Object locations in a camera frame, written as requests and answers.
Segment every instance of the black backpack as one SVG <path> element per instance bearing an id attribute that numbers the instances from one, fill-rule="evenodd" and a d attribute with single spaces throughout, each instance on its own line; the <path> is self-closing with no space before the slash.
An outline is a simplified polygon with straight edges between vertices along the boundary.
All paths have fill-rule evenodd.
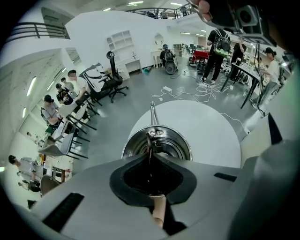
<path id="1" fill-rule="evenodd" d="M 42 108 L 41 108 L 41 116 L 42 116 L 42 118 L 46 121 L 46 123 L 47 123 L 47 125 L 48 125 L 49 123 L 48 123 L 47 118 L 43 115 L 43 110 L 46 111 L 46 109 L 42 107 Z"/>

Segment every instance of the black pants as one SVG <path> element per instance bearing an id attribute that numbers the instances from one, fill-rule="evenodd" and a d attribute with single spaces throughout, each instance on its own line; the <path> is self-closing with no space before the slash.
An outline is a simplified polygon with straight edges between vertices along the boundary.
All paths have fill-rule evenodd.
<path id="1" fill-rule="evenodd" d="M 214 75 L 212 77 L 212 80 L 215 81 L 217 79 L 217 77 L 219 76 L 222 62 L 223 62 L 223 57 L 222 56 L 216 55 L 215 53 L 213 53 L 211 56 L 209 56 L 207 66 L 206 66 L 203 77 L 206 78 L 208 76 L 208 74 L 210 73 L 211 68 L 215 64 L 215 72 L 214 72 Z"/>
<path id="2" fill-rule="evenodd" d="M 232 59 L 231 59 L 231 63 L 235 63 L 236 62 L 236 60 L 238 59 L 238 57 L 233 57 Z M 237 69 L 237 67 L 235 67 L 234 68 L 234 70 L 233 70 L 233 72 L 232 72 L 232 74 L 231 74 L 231 79 L 235 79 L 236 78 L 236 75 L 238 74 L 238 69 Z"/>

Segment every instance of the ceiling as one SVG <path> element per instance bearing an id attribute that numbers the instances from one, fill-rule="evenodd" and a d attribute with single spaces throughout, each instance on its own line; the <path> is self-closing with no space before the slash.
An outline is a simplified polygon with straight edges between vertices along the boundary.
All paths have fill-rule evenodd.
<path id="1" fill-rule="evenodd" d="M 29 111 L 40 101 L 54 79 L 60 77 L 63 65 L 58 50 L 38 52 L 17 59 L 0 69 L 0 158 L 5 158 L 15 133 Z M 33 77 L 37 77 L 30 95 L 27 92 Z"/>

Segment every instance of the white shelving unit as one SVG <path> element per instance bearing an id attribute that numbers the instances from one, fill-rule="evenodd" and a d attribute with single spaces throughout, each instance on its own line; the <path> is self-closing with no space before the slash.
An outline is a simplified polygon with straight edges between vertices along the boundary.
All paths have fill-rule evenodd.
<path id="1" fill-rule="evenodd" d="M 135 45 L 129 30 L 115 33 L 107 38 L 109 49 L 115 54 L 116 65 L 125 66 L 128 72 L 142 70 L 136 56 Z"/>

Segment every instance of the power strip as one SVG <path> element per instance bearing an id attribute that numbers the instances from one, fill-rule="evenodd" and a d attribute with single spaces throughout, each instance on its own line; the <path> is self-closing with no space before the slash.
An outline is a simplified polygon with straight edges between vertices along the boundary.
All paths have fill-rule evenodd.
<path id="1" fill-rule="evenodd" d="M 166 91 L 168 91 L 168 92 L 172 92 L 172 89 L 171 89 L 171 88 L 168 88 L 168 87 L 166 87 L 166 86 L 165 86 L 163 89 L 166 90 Z"/>

